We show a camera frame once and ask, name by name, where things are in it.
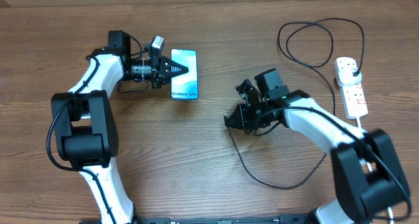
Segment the Samsung Galaxy smartphone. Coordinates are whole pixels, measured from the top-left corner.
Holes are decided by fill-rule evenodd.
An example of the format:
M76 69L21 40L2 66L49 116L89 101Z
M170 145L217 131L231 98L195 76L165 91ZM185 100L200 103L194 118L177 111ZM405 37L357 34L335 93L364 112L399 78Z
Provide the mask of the Samsung Galaxy smartphone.
M174 100L197 100L198 90L198 62L195 50L172 49L171 59L188 67L188 72L171 80L171 97Z

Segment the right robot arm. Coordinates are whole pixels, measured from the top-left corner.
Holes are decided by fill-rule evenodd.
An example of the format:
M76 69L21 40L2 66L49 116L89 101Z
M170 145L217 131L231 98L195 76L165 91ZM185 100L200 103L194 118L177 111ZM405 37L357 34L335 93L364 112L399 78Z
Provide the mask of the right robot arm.
M280 223L370 223L402 202L406 214L384 220L410 217L409 184L385 131L355 127L324 110L304 91L289 91L277 69L256 75L255 81L246 79L236 87L244 102L224 117L225 126L256 134L260 128L282 124L318 145L332 162L335 199L308 214L281 215Z

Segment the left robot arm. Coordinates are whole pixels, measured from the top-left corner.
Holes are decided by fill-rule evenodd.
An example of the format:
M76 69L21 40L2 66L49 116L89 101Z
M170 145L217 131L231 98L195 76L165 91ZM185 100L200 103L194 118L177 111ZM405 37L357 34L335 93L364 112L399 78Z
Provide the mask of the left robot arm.
M100 209L100 223L141 223L118 173L119 138L109 98L123 81L161 88L188 67L162 55L165 40L155 36L140 51L134 37L110 31L108 44L86 57L89 67L80 81L51 99L53 120L46 137L50 161L61 170L79 173Z

